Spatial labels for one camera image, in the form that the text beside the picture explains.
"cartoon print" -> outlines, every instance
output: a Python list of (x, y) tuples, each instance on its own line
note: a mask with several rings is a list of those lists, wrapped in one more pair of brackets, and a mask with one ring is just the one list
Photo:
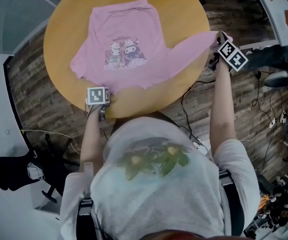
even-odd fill
[(113, 43), (112, 45), (109, 46), (111, 48), (110, 51), (110, 56), (108, 58), (109, 63), (121, 63), (122, 57), (121, 57), (121, 50), (120, 50), (120, 45), (118, 42)]
[(128, 70), (146, 64), (146, 58), (138, 46), (139, 41), (122, 39), (109, 46), (105, 52), (106, 70)]
[(187, 152), (190, 148), (179, 145), (165, 138), (153, 137), (136, 141), (129, 145), (123, 157), (115, 162), (115, 166), (125, 168), (125, 177), (132, 180), (140, 172), (164, 177), (175, 165), (185, 167), (190, 160)]
[(125, 65), (128, 65), (133, 60), (146, 59), (144, 54), (140, 51), (138, 43), (138, 40), (135, 42), (133, 42), (131, 39), (125, 41)]

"round wooden table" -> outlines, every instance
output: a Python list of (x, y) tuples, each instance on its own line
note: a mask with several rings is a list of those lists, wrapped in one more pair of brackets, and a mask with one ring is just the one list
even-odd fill
[[(72, 104), (84, 110), (86, 90), (93, 83), (78, 79), (70, 61), (86, 40), (93, 7), (127, 3), (135, 0), (62, 0), (53, 12), (44, 38), (47, 72), (57, 90)], [(198, 0), (147, 0), (160, 17), (165, 44), (174, 47), (182, 40), (209, 31), (206, 13)], [(208, 57), (208, 50), (175, 77), (148, 89), (122, 89), (111, 97), (107, 111), (110, 118), (123, 118), (160, 110), (177, 100), (198, 78)]]

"black pants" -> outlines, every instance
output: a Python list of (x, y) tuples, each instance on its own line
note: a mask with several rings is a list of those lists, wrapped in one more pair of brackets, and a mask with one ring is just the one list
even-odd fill
[(245, 70), (255, 70), (264, 66), (288, 70), (288, 46), (277, 44), (262, 50), (255, 49), (247, 58), (249, 61), (244, 66)]

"floor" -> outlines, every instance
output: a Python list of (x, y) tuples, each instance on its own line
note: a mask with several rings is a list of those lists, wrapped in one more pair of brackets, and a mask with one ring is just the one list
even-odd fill
[[(262, 11), (251, 1), (239, 3), (238, 0), (206, 0), (204, 9), (211, 30), (225, 31), (234, 37), (234, 43), (238, 46), (274, 38), (269, 22), (265, 25), (253, 23), (261, 16)], [(49, 79), (43, 60), (43, 38), (44, 32), (41, 32), (18, 52), (8, 65), (11, 93), (17, 113), (24, 129), (43, 129), (71, 136), (74, 148), (79, 151), (86, 115), (84, 111), (63, 98)], [(199, 79), (207, 82), (214, 79), (214, 74), (205, 69)], [(234, 73), (231, 80), (237, 137), (250, 140), (265, 130), (270, 123), (268, 116), (259, 111), (258, 105), (252, 106), (252, 101), (258, 94), (258, 87), (261, 109), (267, 111), (271, 118), (275, 117), (274, 113), (279, 118), (282, 109), (288, 106), (288, 91), (286, 89), (274, 91), (263, 87), (262, 79), (258, 83), (253, 72)], [(206, 141), (209, 138), (213, 91), (213, 83), (197, 84), (184, 100), (184, 107), (189, 115), (194, 135)], [(162, 112), (178, 125), (186, 126), (180, 100), (166, 107)], [(112, 125), (113, 122), (102, 125), (108, 136)], [(44, 145), (42, 132), (27, 132), (27, 137), (34, 146)], [(254, 140), (244, 142), (255, 169), (263, 172), (268, 180), (273, 180), (275, 176), (283, 175), (288, 171), (288, 165), (282, 160), (287, 156), (287, 149), (283, 145), (284, 137), (285, 129), (278, 123), (274, 130), (268, 130)], [(66, 141), (66, 137), (55, 134), (51, 139), (59, 146)], [(68, 148), (65, 156), (76, 162), (79, 157), (71, 147)]]

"black strap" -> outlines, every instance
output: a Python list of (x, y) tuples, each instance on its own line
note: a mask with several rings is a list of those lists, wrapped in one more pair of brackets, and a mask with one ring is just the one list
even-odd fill
[(244, 230), (245, 215), (242, 204), (240, 203), (236, 185), (231, 177), (230, 179), (233, 183), (223, 185), (223, 187), (229, 203), (230, 219), (232, 224), (232, 236), (240, 236)]
[[(245, 215), (236, 185), (228, 171), (220, 171), (219, 179), (222, 181), (229, 203), (232, 236), (240, 236), (244, 230)], [(92, 207), (93, 200), (91, 198), (84, 199), (79, 204), (76, 221), (77, 240), (97, 239), (94, 221), (90, 214)]]
[(90, 210), (92, 207), (93, 200), (91, 198), (84, 199), (79, 204), (76, 221), (77, 240), (97, 239), (95, 224), (90, 214)]

